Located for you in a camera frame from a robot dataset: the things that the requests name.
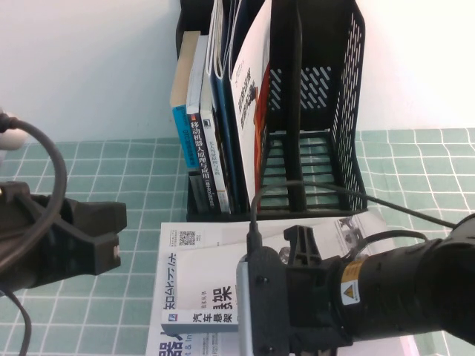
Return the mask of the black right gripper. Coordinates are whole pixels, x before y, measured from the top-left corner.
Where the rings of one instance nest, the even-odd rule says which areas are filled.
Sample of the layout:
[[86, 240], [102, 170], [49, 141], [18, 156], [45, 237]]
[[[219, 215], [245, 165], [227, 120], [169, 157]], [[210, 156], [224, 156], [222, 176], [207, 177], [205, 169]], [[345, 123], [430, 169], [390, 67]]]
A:
[[290, 351], [336, 350], [351, 346], [350, 334], [364, 329], [364, 260], [329, 258], [323, 260], [313, 229], [294, 225], [284, 230], [289, 242], [286, 270]]

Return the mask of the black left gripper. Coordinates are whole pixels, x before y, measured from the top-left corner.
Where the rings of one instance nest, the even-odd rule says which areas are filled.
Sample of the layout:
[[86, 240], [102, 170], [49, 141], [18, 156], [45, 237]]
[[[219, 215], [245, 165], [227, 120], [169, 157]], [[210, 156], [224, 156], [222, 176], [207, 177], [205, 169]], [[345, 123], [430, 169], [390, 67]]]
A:
[[121, 266], [117, 234], [128, 223], [125, 203], [65, 198], [47, 230], [26, 238], [49, 202], [24, 182], [1, 184], [1, 256], [14, 257], [1, 267], [2, 290], [33, 289]]

